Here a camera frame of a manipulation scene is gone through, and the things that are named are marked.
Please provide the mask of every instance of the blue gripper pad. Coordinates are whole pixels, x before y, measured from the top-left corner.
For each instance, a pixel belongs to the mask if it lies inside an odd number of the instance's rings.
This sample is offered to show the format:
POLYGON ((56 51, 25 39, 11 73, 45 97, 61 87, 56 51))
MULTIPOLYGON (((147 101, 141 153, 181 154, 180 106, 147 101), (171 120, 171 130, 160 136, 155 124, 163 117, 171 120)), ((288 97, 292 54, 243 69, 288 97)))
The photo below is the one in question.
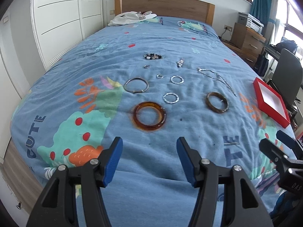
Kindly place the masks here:
POLYGON ((279 141, 284 143, 290 149, 293 149, 296 145, 296 141, 291 138, 289 135, 286 135, 283 131, 278 130, 276 133, 276 137, 279 141))
POLYGON ((194 176, 194 165, 192 164, 189 155, 184 147, 184 144, 181 142, 180 138, 177 140, 177 153, 181 161, 186 179, 194 187, 197 182, 194 176))
POLYGON ((114 177, 119 159, 122 154, 123 140, 120 137, 116 137, 109 149, 112 150, 112 153, 104 169, 103 184, 105 187, 112 181, 114 177))

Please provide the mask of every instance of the wooden drawer unit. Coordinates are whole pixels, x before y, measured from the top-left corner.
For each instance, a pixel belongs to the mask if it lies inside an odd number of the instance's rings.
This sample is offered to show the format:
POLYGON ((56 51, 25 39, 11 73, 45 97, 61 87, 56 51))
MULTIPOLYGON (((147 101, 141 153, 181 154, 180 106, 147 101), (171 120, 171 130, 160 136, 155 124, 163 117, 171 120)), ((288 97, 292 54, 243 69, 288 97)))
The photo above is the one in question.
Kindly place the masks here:
POLYGON ((234 32, 230 42, 242 51, 258 57, 263 49, 263 44, 260 41, 265 42, 265 38, 262 35, 244 25, 234 24, 234 32))
POLYGON ((236 48, 235 46, 223 42, 223 44, 225 46, 227 46, 228 48, 230 48, 232 51, 235 52, 235 54, 237 54, 242 60, 244 60, 251 68, 253 68, 255 66, 255 63, 257 61, 257 57, 255 57, 254 55, 248 54, 245 51, 236 48))

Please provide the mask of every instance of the drawer handle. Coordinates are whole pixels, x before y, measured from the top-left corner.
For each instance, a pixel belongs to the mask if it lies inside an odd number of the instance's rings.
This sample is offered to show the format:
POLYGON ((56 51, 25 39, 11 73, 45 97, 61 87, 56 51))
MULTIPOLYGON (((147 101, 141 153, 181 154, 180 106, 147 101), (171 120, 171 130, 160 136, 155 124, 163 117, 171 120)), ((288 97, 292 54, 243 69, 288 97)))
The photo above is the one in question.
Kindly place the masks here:
POLYGON ((253 46, 252 44, 250 44, 250 46, 252 46, 252 47, 255 48, 255 49, 258 49, 256 46, 253 46))
POLYGON ((256 38, 255 36, 252 36, 254 39, 259 40, 258 38, 256 38))

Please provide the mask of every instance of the light switch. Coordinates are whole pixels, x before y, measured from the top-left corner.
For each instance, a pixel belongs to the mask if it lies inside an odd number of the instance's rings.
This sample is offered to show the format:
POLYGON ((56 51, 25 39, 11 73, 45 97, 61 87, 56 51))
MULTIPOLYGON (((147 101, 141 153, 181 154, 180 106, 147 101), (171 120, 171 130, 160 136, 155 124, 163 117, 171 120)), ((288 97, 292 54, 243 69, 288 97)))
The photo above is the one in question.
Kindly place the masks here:
POLYGON ((5 18, 3 18, 3 24, 5 24, 6 22, 8 22, 8 20, 9 20, 8 16, 6 16, 5 18))

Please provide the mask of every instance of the wooden headboard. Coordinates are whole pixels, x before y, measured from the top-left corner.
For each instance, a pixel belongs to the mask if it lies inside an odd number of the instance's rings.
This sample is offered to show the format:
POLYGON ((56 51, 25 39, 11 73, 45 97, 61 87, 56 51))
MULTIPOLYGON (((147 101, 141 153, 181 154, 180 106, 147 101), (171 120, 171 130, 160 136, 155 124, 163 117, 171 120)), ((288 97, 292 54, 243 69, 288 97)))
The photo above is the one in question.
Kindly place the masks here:
POLYGON ((152 11, 158 16, 194 19, 212 25, 215 5, 200 0, 115 0, 115 14, 152 11))

